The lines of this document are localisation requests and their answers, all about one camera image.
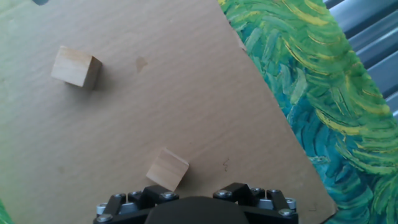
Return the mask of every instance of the screw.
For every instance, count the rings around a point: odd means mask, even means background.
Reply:
[[[142,191],[138,190],[138,191],[136,191],[136,192],[131,192],[130,194],[131,194],[131,195],[137,195],[137,194],[141,194],[141,193],[142,193]]]
[[[97,221],[98,222],[107,222],[107,221],[111,220],[112,218],[113,218],[113,216],[110,214],[103,214],[97,218]]]
[[[163,196],[163,198],[166,199],[170,199],[170,198],[174,198],[177,194],[174,192],[164,192],[161,194],[161,196]]]
[[[216,192],[216,195],[219,197],[230,197],[232,196],[232,192],[227,190],[219,190]]]
[[[283,216],[289,216],[289,215],[293,215],[293,211],[288,209],[288,208],[284,208],[279,210],[279,214],[283,215]]]

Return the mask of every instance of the wooden block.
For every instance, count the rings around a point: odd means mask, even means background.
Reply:
[[[61,46],[51,76],[91,90],[101,66],[102,63],[92,55]]]
[[[188,170],[189,164],[178,155],[163,149],[150,167],[147,177],[174,191]]]

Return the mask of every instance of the corrugated metal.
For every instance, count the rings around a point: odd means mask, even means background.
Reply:
[[[398,0],[323,0],[398,120]]]

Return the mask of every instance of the cardboard sheet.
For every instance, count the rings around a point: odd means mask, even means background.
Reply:
[[[302,223],[335,208],[215,0],[6,1],[0,10],[0,198],[16,223],[91,223],[140,190],[163,147],[177,193],[281,189]],[[60,45],[103,63],[94,91],[50,76]]]

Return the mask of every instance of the stain on cardboard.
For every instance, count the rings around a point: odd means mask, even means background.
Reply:
[[[229,158],[227,158],[226,161],[223,163],[225,172],[227,172],[227,168],[228,168],[227,162],[228,162],[228,161],[229,161]]]
[[[138,57],[136,60],[137,72],[141,72],[141,70],[148,64],[148,62],[143,57]]]

